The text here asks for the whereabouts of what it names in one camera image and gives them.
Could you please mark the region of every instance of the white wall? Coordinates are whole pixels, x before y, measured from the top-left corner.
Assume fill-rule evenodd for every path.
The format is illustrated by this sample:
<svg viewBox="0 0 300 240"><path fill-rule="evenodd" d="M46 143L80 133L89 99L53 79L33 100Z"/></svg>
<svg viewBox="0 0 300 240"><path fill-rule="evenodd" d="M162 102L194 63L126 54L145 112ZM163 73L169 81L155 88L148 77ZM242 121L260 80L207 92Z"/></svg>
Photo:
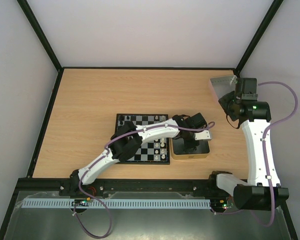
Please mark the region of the white wall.
<svg viewBox="0 0 300 240"><path fill-rule="evenodd" d="M287 203L300 239L300 0L283 2L241 75L284 82L298 95L297 114L273 129L271 143L282 186L289 188ZM274 121L291 113L294 99L282 86L260 86L258 93L269 102Z"/></svg>
<svg viewBox="0 0 300 240"><path fill-rule="evenodd" d="M0 0L0 227L25 177L57 71L16 0Z"/></svg>
<svg viewBox="0 0 300 240"><path fill-rule="evenodd" d="M62 66L235 68L272 0L28 0Z"/></svg>

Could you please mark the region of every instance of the wooden table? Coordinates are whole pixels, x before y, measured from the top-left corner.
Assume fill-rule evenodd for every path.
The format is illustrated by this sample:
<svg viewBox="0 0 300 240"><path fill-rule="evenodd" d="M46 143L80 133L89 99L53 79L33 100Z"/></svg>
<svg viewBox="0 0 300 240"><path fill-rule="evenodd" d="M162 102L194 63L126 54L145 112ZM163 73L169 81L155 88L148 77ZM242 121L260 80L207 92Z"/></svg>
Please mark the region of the wooden table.
<svg viewBox="0 0 300 240"><path fill-rule="evenodd" d="M34 178L67 178L94 160L114 133L116 114L194 115L211 129L210 154L170 165L115 164L99 178L207 179L215 170L248 177L242 130L229 126L208 88L230 70L65 69L35 166Z"/></svg>

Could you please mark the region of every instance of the tabletop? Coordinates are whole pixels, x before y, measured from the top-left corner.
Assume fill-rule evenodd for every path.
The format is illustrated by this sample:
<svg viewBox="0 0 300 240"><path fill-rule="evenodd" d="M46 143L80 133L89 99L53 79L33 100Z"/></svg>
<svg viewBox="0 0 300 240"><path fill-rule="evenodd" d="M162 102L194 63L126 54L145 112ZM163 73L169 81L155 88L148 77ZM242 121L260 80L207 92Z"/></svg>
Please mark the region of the tabletop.
<svg viewBox="0 0 300 240"><path fill-rule="evenodd" d="M212 171L248 178L244 134L226 121L208 87L210 78L231 70L71 69L64 70L48 122L34 178L67 178L85 167L114 134L116 115L202 113L210 131L210 154L170 164L115 164L102 179L207 179Z"/></svg>

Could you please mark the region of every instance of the wooden surface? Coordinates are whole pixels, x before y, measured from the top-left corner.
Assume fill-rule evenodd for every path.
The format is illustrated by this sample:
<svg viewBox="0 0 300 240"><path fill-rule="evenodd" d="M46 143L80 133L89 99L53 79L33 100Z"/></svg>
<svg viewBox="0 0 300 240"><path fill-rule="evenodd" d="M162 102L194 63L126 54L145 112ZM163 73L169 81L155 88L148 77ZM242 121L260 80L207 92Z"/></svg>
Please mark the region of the wooden surface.
<svg viewBox="0 0 300 240"><path fill-rule="evenodd" d="M34 178L67 178L94 160L113 135L116 114L194 115L211 129L207 158L170 160L170 165L115 164L99 178L207 179L215 170L248 177L242 130L229 126L208 88L211 77L230 70L65 69Z"/></svg>

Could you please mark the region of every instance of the chessboard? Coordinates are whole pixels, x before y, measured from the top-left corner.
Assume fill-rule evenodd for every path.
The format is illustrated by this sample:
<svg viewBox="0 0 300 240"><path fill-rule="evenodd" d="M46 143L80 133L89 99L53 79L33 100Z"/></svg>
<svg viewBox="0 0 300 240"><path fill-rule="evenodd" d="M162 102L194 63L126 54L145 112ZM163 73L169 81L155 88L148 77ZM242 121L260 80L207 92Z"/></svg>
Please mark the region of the chessboard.
<svg viewBox="0 0 300 240"><path fill-rule="evenodd" d="M126 114L116 115L115 131L127 121L134 125L149 125L164 122L168 119L167 114ZM170 164L169 139L161 138L142 144L134 157L120 164Z"/></svg>

